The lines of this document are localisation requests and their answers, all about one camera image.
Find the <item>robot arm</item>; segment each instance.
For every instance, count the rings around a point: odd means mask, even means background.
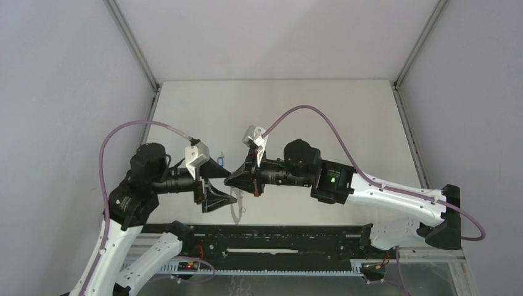
[[[209,181],[225,178],[230,175],[229,171],[210,158],[202,142],[194,140],[191,144],[188,149],[194,152],[189,154],[193,158],[188,168],[178,168],[179,163],[169,168],[171,157],[160,144],[144,144],[138,148],[125,179],[109,195],[109,234],[105,248],[100,250],[104,220],[91,259],[70,296],[136,295],[166,261],[180,253],[182,246],[194,247],[192,229],[175,221],[151,249],[120,272],[134,239],[158,207],[159,194],[192,191],[194,202],[202,206],[204,213],[236,202]]]
[[[408,221],[399,221],[394,231],[390,227],[384,229],[387,226],[379,224],[365,227],[363,240],[382,250],[398,245],[397,242],[405,244],[423,240],[439,249],[454,250],[461,247],[459,214],[435,202],[442,200],[459,207],[459,188],[456,186],[448,185],[443,190],[421,189],[370,176],[383,184],[381,188],[375,187],[365,181],[354,167],[323,160],[318,149],[301,139],[285,146],[283,160],[270,160],[264,154],[258,165],[256,143],[250,141],[247,145],[249,152],[244,164],[225,179],[225,185],[237,187],[254,196],[260,196],[266,184],[311,187],[311,197],[320,202],[345,204],[349,201],[386,208],[409,217]],[[400,190],[388,190],[390,187]],[[402,193],[401,189],[428,195],[435,200],[431,202],[412,197]]]
[[[169,224],[160,239],[116,278],[113,293],[135,296],[149,279],[182,249],[194,247],[194,234],[178,221]]]

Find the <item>purple cable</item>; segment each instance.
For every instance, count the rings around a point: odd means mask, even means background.
[[[176,129],[170,125],[166,125],[165,123],[158,122],[158,121],[152,121],[152,120],[135,120],[135,121],[129,121],[127,123],[124,123],[122,125],[117,126],[115,129],[113,129],[107,137],[105,137],[104,142],[102,143],[102,147],[100,147],[100,154],[98,155],[98,173],[100,176],[100,186],[102,188],[102,196],[104,198],[104,220],[105,220],[105,228],[104,228],[104,235],[102,236],[102,242],[100,244],[100,250],[105,249],[105,244],[107,243],[107,236],[109,235],[109,198],[107,197],[107,189],[105,188],[105,179],[104,179],[104,152],[105,147],[109,140],[114,136],[115,133],[117,133],[122,128],[126,128],[127,126],[131,125],[157,125],[162,126],[178,135],[180,135],[182,138],[185,138],[187,140],[191,140],[192,137],[186,135],[184,132],[180,131],[179,129]],[[87,285],[89,284],[89,281],[91,280],[94,271],[96,270],[96,266],[100,262],[100,258],[102,255],[100,253],[96,254],[96,257],[94,258],[93,265],[91,265],[91,268],[89,269],[89,272],[87,273],[87,276],[85,277],[85,282],[82,285],[82,288],[80,290],[80,295],[84,295],[85,290],[87,289]]]
[[[396,246],[396,265],[398,266],[398,274],[400,274],[400,280],[402,282],[402,288],[406,296],[409,296],[407,286],[405,285],[405,279],[403,278],[402,266],[400,265],[400,246]]]
[[[198,258],[185,257],[185,256],[176,256],[173,259],[183,259],[183,260],[190,260],[190,261],[199,262],[201,264],[209,266],[209,268],[212,270],[213,274],[211,276],[209,276],[209,277],[206,277],[205,279],[199,279],[199,280],[196,280],[196,281],[190,281],[190,280],[187,280],[187,279],[180,279],[179,277],[176,277],[176,276],[173,276],[173,275],[159,276],[159,277],[155,277],[154,279],[151,279],[150,281],[147,282],[147,284],[150,284],[151,282],[162,281],[164,279],[176,279],[177,281],[188,282],[190,284],[201,284],[203,282],[208,282],[208,281],[212,280],[216,276],[216,269],[214,268],[214,266],[211,265],[211,263],[209,263],[207,261],[204,261],[204,260],[201,260],[201,259],[198,259]]]
[[[338,133],[338,131],[336,130],[336,128],[334,127],[334,125],[332,124],[332,122],[330,121],[330,119],[328,119],[327,115],[325,115],[322,111],[320,111],[319,109],[317,109],[316,107],[313,107],[313,106],[310,106],[310,105],[298,105],[294,108],[291,108],[289,109],[287,112],[283,113],[266,131],[265,133],[263,133],[263,137],[269,135],[269,133],[275,128],[277,127],[280,122],[283,121],[283,119],[285,119],[289,114],[291,114],[292,112],[296,111],[296,110],[300,110],[300,109],[310,109],[314,112],[316,112],[319,116],[321,116],[321,118],[323,118],[323,120],[325,120],[325,122],[329,125],[329,127],[331,128],[332,132],[334,133],[334,135],[336,136],[336,139],[338,139],[338,142],[340,143],[340,145],[342,146],[342,149],[343,151],[345,152],[346,156],[348,157],[348,160],[350,161],[350,163],[352,163],[352,165],[354,166],[354,169],[356,169],[356,172],[360,174],[360,176],[365,180],[367,181],[369,184],[372,184],[373,186],[375,187],[378,187],[378,188],[382,188],[383,187],[383,184],[381,183],[378,183],[378,182],[375,182],[373,180],[371,180],[371,178],[369,178],[365,172],[360,169],[360,167],[356,164],[356,161],[354,161],[354,158],[352,157],[352,155],[350,155],[350,152],[348,151],[347,149],[347,146],[345,145],[345,143],[343,142],[342,140],[342,137],[340,136],[340,134]],[[405,194],[405,195],[410,195],[410,196],[413,196],[413,197],[418,197],[420,199],[424,199],[424,200],[428,200],[430,202],[434,202],[434,198],[433,197],[430,197],[430,196],[427,196],[427,195],[424,195],[424,194],[420,194],[420,193],[417,193],[417,192],[411,192],[411,191],[408,191],[408,190],[404,190],[404,189],[400,189],[400,188],[396,188],[396,187],[391,187],[391,186],[384,186],[383,187],[384,190],[387,190],[387,191],[392,191],[392,192],[396,192],[396,193],[400,193],[400,194]],[[459,214],[465,216],[468,220],[470,220],[470,222],[472,222],[476,227],[477,229],[479,230],[480,232],[480,236],[479,237],[465,237],[465,236],[462,236],[461,239],[464,240],[464,241],[482,241],[485,239],[485,236],[487,235],[487,233],[485,232],[485,228],[483,228],[483,226],[481,226],[481,224],[479,224],[479,222],[474,219],[474,217],[472,217],[469,213],[465,212],[464,210],[448,203],[448,202],[444,202],[442,200],[438,200],[436,201],[438,204],[441,204],[441,205],[444,205],[448,208],[451,208],[452,210],[458,212]]]

